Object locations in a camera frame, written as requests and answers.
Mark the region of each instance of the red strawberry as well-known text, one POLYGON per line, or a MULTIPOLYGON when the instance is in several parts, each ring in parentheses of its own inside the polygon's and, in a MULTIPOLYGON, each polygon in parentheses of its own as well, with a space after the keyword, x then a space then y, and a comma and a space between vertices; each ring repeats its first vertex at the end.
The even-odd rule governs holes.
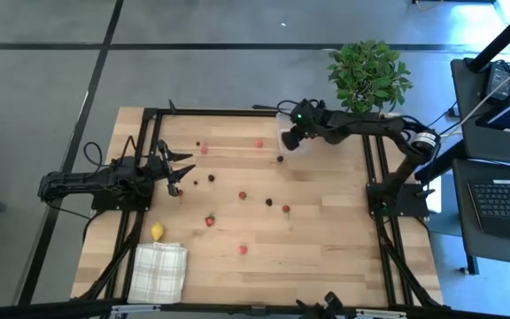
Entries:
POLYGON ((210 214, 208 217, 205 218, 205 225, 207 227, 212 227, 215 222, 216 218, 213 216, 213 214, 210 214))

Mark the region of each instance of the desk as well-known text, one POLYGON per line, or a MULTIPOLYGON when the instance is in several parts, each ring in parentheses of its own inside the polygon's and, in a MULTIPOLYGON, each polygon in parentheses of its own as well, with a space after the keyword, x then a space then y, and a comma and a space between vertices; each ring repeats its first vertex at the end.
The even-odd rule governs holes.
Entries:
MULTIPOLYGON (((463 120, 483 98, 479 94, 483 90, 487 75, 469 71, 463 59, 453 60, 451 67, 456 100, 463 120)), ((493 105, 484 103, 477 113, 485 113, 492 107, 493 105)), ((416 179, 425 183, 440 176, 452 168, 453 159, 510 162, 510 133, 477 126, 476 120, 477 118, 472 118, 466 121, 461 127, 463 139, 435 159, 431 172, 427 168, 419 170, 415 175, 416 179)))
MULTIPOLYGON (((142 108, 120 108, 107 159, 120 156, 127 137, 138 135, 142 113, 142 108)), ((179 185, 181 198, 170 197, 166 182, 158 182, 141 236, 141 243, 150 243, 151 225, 162 222, 162 241, 181 242, 189 250, 182 302, 292 306, 296 299, 320 302, 333 291, 348 306, 387 306, 377 235, 367 213, 361 136, 339 145, 312 140, 305 156, 283 163, 276 161, 273 117, 165 115, 159 136, 173 152, 194 154, 175 168, 197 165, 179 185), (254 147, 258 138, 264 141, 261 149, 254 147), (196 142, 208 144, 209 153, 200 154, 196 142), (238 197, 240 191, 247 192, 246 200, 238 197), (265 205, 266 198, 273 206, 265 205), (290 206, 290 218, 282 205, 290 206), (208 229, 209 213, 216 223, 208 229), (249 252, 240 255, 239 245, 249 252)), ((394 170, 402 156, 391 141, 385 145, 394 170)), ((426 230, 414 219, 399 221, 407 264, 442 302, 426 230)), ((106 212, 90 224, 73 297, 84 293, 111 259, 119 223, 120 212, 106 212)), ((396 268, 393 280, 402 302, 396 268)))
POLYGON ((455 159, 453 175, 460 208, 461 232, 468 256, 480 256, 510 262, 510 239, 490 236, 481 232, 475 215, 474 204, 469 196, 470 179, 510 179, 510 167, 482 162, 455 159))

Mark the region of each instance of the clear container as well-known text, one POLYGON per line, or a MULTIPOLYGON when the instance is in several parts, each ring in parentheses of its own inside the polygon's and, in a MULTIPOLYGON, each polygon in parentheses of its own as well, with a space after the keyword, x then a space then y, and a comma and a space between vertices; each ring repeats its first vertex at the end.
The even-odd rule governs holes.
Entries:
POLYGON ((300 146, 293 151, 289 151, 282 143, 281 134, 283 132, 289 132, 292 126, 293 124, 288 115, 283 113, 276 114, 276 135, 279 139, 279 149, 281 149, 281 154, 283 156, 298 156, 308 151, 308 141, 306 139, 300 141, 300 146))

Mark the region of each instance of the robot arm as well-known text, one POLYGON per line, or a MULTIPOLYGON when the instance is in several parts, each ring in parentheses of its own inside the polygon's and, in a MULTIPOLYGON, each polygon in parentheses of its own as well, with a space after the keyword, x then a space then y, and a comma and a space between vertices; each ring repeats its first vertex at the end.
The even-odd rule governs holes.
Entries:
MULTIPOLYGON (((294 126, 282 133, 282 142, 289 150, 298 147, 304 138, 321 136, 330 144, 339 144, 350 135, 386 136, 405 154, 405 159, 395 173, 387 175, 382 184, 376 185, 369 196, 370 208, 387 206, 397 211, 398 196, 406 179, 419 166, 432 159, 439 147, 440 136, 415 118, 407 116, 384 117, 376 113, 346 113, 325 109, 323 101, 316 106, 307 100, 298 103, 290 113, 294 126)), ((414 191, 420 197, 422 190, 414 191)))
POLYGON ((300 102, 290 113, 294 127, 282 133, 282 141, 289 150, 298 147, 303 138, 321 136, 330 144, 339 144, 350 135, 386 136, 398 149, 417 164, 425 164, 440 141, 438 134, 411 117, 383 117, 377 113, 346 113, 325 109, 323 101, 315 107, 308 101, 300 102), (403 137, 413 132, 411 143, 403 137))
POLYGON ((156 181, 166 178, 168 193, 178 196, 175 184, 195 166, 173 170, 170 161, 185 160, 192 154, 173 153, 162 140, 157 147, 160 156, 149 157, 142 167, 134 157, 127 156, 113 159, 93 173, 51 172, 42 178, 38 196, 49 203, 70 194, 92 194, 92 208, 96 210, 146 210, 156 181))

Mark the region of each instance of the green leaves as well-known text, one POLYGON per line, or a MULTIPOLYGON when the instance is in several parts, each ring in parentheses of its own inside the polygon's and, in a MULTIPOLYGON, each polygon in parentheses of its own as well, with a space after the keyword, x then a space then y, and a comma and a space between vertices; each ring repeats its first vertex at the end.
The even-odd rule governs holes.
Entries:
POLYGON ((378 90, 375 92, 375 96, 376 97, 388 97, 389 96, 389 93, 383 91, 383 90, 378 90))
POLYGON ((405 78, 410 72, 398 51, 375 40, 345 44, 340 51, 328 54, 336 63, 328 66, 328 79, 337 86, 336 96, 347 111, 370 112, 373 106, 405 103, 403 94, 413 87, 405 78))

